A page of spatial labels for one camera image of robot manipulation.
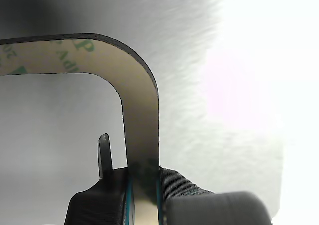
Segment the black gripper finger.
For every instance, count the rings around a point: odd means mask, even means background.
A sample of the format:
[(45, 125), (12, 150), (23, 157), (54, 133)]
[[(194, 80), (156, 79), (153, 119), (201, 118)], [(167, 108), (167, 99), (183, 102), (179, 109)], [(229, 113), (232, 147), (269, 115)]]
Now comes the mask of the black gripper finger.
[(176, 170), (160, 168), (157, 180), (160, 225), (270, 225), (264, 203), (247, 191), (214, 193)]
[(109, 135), (98, 140), (99, 180), (69, 202), (66, 225), (133, 225), (135, 206), (128, 168), (113, 169)]

